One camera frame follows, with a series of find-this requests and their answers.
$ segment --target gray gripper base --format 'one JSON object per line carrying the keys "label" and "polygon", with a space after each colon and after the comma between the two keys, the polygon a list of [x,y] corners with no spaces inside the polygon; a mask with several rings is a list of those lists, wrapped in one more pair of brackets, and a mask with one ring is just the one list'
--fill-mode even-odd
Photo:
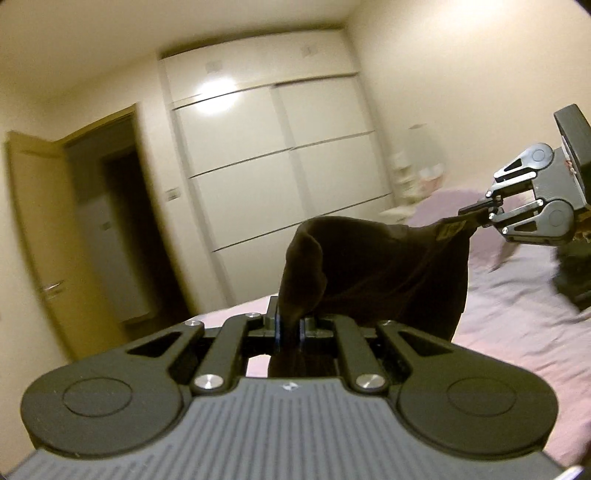
{"label": "gray gripper base", "polygon": [[141,450],[76,460],[45,450],[9,480],[550,480],[543,453],[495,462],[449,456],[409,434],[385,400],[338,379],[244,378],[198,397],[177,427]]}

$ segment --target wrinkled sheet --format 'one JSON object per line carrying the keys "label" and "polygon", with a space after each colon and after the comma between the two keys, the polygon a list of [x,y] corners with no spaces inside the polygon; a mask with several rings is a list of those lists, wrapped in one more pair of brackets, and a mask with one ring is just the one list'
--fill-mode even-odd
{"label": "wrinkled sheet", "polygon": [[[591,440],[591,309],[579,313],[552,288],[553,249],[522,245],[501,268],[470,266],[466,310],[453,342],[544,378],[560,412],[546,446],[570,466]],[[233,315],[267,311],[269,297],[196,317],[207,328]],[[268,357],[251,359],[247,375],[265,377]]]}

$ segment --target closet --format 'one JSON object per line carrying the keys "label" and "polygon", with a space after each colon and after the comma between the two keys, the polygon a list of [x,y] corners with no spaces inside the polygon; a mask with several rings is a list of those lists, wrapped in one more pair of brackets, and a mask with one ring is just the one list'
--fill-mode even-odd
{"label": "closet", "polygon": [[231,304],[275,293],[297,225],[376,219],[391,189],[343,32],[163,60],[196,209]]}

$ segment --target pillow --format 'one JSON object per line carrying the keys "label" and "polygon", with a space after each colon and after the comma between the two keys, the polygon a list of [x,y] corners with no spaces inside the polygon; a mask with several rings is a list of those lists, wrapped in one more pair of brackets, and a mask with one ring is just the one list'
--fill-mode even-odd
{"label": "pillow", "polygon": [[[476,190],[438,190],[416,205],[415,214],[406,223],[409,226],[429,225],[440,218],[457,215],[460,208],[476,203],[482,198],[483,194]],[[505,210],[512,210],[522,204],[519,198],[509,198],[504,206]],[[470,239],[468,262],[470,265],[498,268],[513,254],[516,247],[516,244],[507,244],[496,229],[479,228]]]}

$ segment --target open door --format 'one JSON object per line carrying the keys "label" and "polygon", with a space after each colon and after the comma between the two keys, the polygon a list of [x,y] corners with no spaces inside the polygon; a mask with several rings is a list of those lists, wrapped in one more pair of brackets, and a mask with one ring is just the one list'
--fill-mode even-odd
{"label": "open door", "polygon": [[74,359],[127,341],[87,257],[61,146],[8,136],[12,194],[43,300]]}

